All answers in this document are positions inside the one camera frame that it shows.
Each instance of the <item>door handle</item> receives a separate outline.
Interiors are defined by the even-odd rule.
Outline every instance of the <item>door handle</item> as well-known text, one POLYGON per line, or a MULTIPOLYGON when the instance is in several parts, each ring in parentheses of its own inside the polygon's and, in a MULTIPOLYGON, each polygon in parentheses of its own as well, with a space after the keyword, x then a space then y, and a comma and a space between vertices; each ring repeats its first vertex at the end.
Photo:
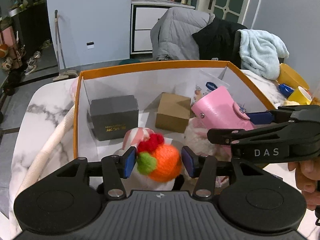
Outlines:
POLYGON ((213 0, 209 0, 209 6, 208 6, 208 10, 211 10, 211 7, 212 7, 212 3, 213 3, 213 0))

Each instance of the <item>knitted orange ornament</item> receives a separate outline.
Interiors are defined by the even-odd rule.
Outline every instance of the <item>knitted orange ornament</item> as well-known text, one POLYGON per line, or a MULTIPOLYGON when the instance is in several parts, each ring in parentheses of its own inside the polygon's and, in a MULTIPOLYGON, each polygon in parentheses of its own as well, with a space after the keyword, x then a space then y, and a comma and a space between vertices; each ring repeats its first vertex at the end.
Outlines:
POLYGON ((164 144, 161 134, 151 134, 150 139, 138 145, 138 171, 157 182, 168 182, 181 172, 182 162, 179 151, 172 145, 164 144))

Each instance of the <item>pink leather case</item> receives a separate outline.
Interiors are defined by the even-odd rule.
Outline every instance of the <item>pink leather case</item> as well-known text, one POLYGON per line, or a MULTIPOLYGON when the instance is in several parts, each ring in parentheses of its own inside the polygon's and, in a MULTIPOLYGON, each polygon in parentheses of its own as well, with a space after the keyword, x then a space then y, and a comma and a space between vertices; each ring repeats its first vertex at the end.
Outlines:
POLYGON ((242 112, 223 86, 201 98, 191 109, 207 129, 252 130, 255 128, 250 118, 242 112))

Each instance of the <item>countertop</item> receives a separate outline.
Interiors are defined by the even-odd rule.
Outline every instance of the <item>countertop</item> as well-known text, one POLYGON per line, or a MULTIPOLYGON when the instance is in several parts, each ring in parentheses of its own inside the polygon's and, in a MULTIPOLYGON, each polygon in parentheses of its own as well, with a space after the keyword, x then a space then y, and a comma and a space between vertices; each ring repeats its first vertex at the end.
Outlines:
MULTIPOLYGON (((276 85, 252 72, 243 71, 273 103, 283 100, 279 95, 276 85)), ((69 94, 69 88, 73 79, 47 84, 41 87, 32 97, 15 145, 12 160, 12 177, 9 186, 9 218, 10 228, 15 234, 20 232, 20 227, 13 213, 13 201, 16 192, 36 154, 52 134, 58 123, 62 120, 73 102, 69 94)), ((41 178, 65 165, 73 159, 73 129, 62 139, 50 157, 43 170, 41 178)), ((284 179, 292 187, 295 187, 294 172, 289 172, 286 163, 269 164, 266 168, 275 175, 284 179)), ((298 231, 309 240, 317 240, 319 228, 315 226, 314 212, 307 210, 298 231)))
POLYGON ((139 5, 161 5, 161 6, 178 6, 184 8, 194 9, 194 6, 185 5, 174 1, 168 0, 138 0, 138 1, 131 1, 131 4, 139 4, 139 5))

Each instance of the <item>light blue towel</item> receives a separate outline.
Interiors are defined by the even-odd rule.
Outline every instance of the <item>light blue towel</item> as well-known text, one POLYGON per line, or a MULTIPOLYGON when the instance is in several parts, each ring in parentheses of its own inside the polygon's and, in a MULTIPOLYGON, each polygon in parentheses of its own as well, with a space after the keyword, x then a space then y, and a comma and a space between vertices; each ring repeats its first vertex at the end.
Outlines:
POLYGON ((278 57, 289 57, 284 42, 267 31, 246 29, 239 31, 241 68, 251 70, 266 79, 277 79, 280 74, 278 57))

